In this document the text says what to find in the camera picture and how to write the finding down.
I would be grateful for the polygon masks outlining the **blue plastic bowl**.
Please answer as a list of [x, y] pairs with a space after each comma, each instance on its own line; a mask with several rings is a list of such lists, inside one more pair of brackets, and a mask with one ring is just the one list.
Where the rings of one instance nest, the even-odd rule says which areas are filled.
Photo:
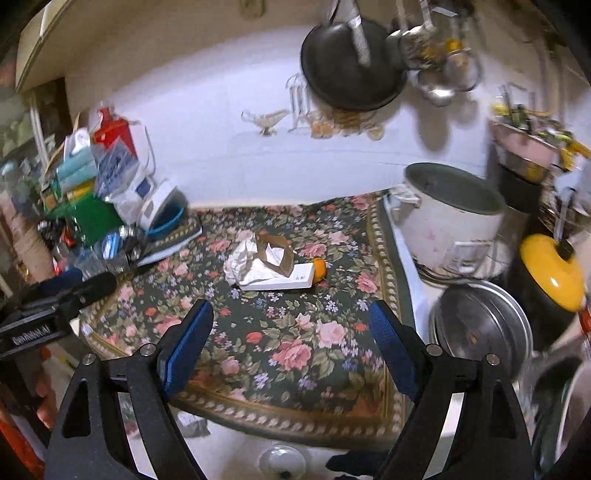
[[177, 202], [169, 203], [155, 219], [153, 225], [146, 231], [147, 239], [149, 241], [164, 239], [178, 227], [183, 218], [184, 211], [183, 204]]

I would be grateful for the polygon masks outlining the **stainless steel basin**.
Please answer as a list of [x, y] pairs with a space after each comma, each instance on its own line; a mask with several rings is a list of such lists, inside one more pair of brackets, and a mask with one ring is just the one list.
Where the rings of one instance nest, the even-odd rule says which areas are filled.
[[488, 281], [449, 286], [431, 309], [430, 334], [433, 342], [454, 357], [479, 361], [497, 355], [512, 381], [522, 374], [534, 347], [522, 307]]

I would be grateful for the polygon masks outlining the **white paper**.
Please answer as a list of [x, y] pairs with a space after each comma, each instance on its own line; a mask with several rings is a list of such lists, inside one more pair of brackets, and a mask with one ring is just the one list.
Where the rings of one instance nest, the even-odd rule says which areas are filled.
[[242, 285], [256, 260], [257, 245], [252, 237], [242, 240], [224, 261], [223, 272], [229, 285]]

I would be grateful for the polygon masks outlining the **glass bowl on floor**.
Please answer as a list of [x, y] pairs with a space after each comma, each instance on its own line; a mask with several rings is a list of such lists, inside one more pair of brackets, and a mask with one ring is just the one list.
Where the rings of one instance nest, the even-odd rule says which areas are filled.
[[307, 472], [307, 460], [296, 448], [276, 444], [263, 451], [257, 467], [264, 479], [301, 480]]

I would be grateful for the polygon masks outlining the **floral green tablecloth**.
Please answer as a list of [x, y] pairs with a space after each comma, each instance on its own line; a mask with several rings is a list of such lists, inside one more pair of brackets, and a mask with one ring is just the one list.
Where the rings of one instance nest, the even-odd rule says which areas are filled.
[[[393, 384], [369, 330], [385, 300], [404, 322], [392, 236], [377, 193], [311, 205], [192, 210], [202, 232], [178, 252], [122, 277], [118, 290], [81, 321], [102, 357], [156, 342], [199, 299], [213, 327], [174, 405], [228, 428], [328, 448], [388, 448], [411, 404]], [[295, 291], [243, 291], [223, 264], [252, 233], [283, 236], [298, 261], [321, 259], [327, 274]]]

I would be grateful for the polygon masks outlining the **teal tissue packs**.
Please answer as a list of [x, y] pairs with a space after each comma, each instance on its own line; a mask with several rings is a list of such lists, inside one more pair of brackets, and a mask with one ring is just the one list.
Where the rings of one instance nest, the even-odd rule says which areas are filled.
[[90, 146], [68, 156], [56, 170], [56, 178], [61, 194], [66, 194], [81, 184], [93, 179], [97, 165]]

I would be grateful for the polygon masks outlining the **white flat box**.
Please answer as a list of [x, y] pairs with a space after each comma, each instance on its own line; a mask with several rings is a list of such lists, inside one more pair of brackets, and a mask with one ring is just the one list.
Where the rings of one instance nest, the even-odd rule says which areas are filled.
[[262, 274], [263, 277], [251, 280], [252, 274], [249, 274], [245, 277], [245, 283], [239, 284], [239, 288], [243, 291], [308, 289], [314, 282], [315, 267], [312, 263], [295, 264], [290, 276], [280, 275], [266, 267], [256, 268], [256, 273]]

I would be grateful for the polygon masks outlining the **hanging steel ladle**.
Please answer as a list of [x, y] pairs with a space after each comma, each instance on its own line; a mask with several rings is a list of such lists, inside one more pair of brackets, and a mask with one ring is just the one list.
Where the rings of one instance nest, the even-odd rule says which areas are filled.
[[417, 75], [418, 86], [422, 95], [436, 107], [449, 106], [456, 90], [445, 72], [447, 54], [443, 46], [436, 41], [436, 27], [432, 21], [429, 2], [421, 0], [423, 16], [420, 58], [422, 61]]

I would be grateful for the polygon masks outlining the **pink utensil holder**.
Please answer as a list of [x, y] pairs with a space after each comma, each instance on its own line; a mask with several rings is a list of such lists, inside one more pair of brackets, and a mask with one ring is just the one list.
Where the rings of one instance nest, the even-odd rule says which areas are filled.
[[546, 141], [508, 124], [491, 122], [494, 140], [510, 153], [549, 168], [559, 156], [558, 149]]

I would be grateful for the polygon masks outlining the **white rice cooker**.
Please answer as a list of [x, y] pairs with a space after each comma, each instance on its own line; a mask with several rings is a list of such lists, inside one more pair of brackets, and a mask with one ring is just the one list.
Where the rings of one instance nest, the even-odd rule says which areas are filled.
[[446, 279], [473, 277], [493, 247], [506, 203], [465, 170], [413, 163], [389, 190], [390, 213], [416, 264]]

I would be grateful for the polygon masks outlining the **white appliance box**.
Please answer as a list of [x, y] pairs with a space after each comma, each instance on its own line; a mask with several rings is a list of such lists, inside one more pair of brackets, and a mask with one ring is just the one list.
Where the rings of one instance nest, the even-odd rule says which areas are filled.
[[162, 180], [143, 202], [137, 225], [144, 231], [150, 230], [166, 205], [176, 194], [176, 186], [169, 179]]

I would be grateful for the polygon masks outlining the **orange peel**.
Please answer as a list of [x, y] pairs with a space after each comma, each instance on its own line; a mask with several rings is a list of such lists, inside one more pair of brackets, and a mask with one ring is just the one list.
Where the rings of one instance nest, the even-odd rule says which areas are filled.
[[314, 258], [312, 259], [312, 265], [314, 265], [314, 277], [312, 277], [312, 282], [314, 284], [318, 284], [325, 279], [327, 275], [327, 263], [323, 258]]

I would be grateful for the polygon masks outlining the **hanging mesh strainer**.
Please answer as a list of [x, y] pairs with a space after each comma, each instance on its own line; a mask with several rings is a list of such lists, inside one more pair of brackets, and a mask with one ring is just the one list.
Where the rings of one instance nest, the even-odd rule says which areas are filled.
[[470, 48], [450, 52], [444, 72], [450, 85], [460, 92], [474, 90], [480, 84], [483, 75], [480, 59]]

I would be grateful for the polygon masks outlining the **clear plastic water bottle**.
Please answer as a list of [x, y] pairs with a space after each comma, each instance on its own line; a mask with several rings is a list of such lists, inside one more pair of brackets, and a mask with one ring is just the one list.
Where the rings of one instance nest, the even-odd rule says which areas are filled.
[[82, 249], [74, 260], [74, 267], [82, 273], [83, 280], [108, 271], [105, 261], [93, 248]]

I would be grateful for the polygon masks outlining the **torn brown cardboard piece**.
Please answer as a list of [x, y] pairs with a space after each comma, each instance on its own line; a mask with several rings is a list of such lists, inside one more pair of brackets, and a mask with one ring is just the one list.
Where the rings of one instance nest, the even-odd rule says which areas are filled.
[[294, 251], [283, 236], [256, 234], [256, 258], [266, 268], [284, 277], [294, 270]]

